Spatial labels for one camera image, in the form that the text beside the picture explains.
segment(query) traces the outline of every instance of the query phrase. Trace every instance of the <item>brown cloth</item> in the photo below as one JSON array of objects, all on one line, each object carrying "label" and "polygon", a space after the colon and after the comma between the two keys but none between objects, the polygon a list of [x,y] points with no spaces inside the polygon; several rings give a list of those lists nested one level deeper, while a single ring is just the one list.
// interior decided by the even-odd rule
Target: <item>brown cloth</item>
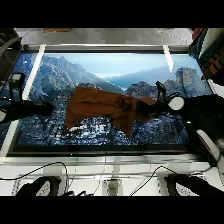
[{"label": "brown cloth", "polygon": [[138,116],[143,122],[149,122],[150,116],[136,113],[136,103],[143,101],[152,104],[151,98],[134,98],[117,93],[78,86],[66,109],[66,126],[70,129],[84,118],[106,116],[127,136],[131,136],[133,123]]}]

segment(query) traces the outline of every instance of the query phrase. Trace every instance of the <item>sky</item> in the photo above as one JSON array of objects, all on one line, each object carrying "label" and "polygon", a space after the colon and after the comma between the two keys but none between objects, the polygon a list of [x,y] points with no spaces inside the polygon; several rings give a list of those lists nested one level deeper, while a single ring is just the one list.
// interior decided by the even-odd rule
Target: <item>sky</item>
[{"label": "sky", "polygon": [[[68,61],[80,64],[87,72],[94,73],[100,78],[120,76],[159,67],[168,67],[165,54],[137,53],[52,53],[50,57],[64,56]],[[195,59],[189,55],[172,54],[173,72],[177,68],[190,67],[201,71]]]}]

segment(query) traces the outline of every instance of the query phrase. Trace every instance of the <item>blue sky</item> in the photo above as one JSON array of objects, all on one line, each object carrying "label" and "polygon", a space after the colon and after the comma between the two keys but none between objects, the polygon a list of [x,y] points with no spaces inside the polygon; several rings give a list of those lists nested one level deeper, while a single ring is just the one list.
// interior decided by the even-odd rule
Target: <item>blue sky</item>
[{"label": "blue sky", "polygon": [[[150,70],[159,67],[168,67],[165,54],[134,54],[134,53],[66,53],[45,54],[50,57],[64,56],[68,61],[80,64],[87,72],[92,72],[100,78],[112,77]],[[189,55],[172,54],[173,72],[180,67],[200,68],[195,59]]]}]

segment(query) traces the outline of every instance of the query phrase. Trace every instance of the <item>wrinkled brown garment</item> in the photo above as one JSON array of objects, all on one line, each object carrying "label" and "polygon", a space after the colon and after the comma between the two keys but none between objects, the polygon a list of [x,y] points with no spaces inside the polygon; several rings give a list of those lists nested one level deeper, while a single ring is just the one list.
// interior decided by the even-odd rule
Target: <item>wrinkled brown garment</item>
[{"label": "wrinkled brown garment", "polygon": [[127,136],[131,136],[133,123],[138,116],[143,122],[151,120],[150,116],[136,113],[136,103],[143,101],[152,104],[151,98],[134,98],[117,93],[78,86],[66,109],[66,126],[70,129],[84,118],[106,116]]}]

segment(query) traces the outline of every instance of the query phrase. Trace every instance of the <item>brown box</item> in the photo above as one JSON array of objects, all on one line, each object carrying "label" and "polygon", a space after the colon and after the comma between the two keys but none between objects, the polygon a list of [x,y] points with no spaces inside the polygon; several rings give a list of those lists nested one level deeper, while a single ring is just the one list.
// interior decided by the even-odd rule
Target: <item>brown box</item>
[{"label": "brown box", "polygon": [[71,28],[43,28],[43,32],[70,32]]}]

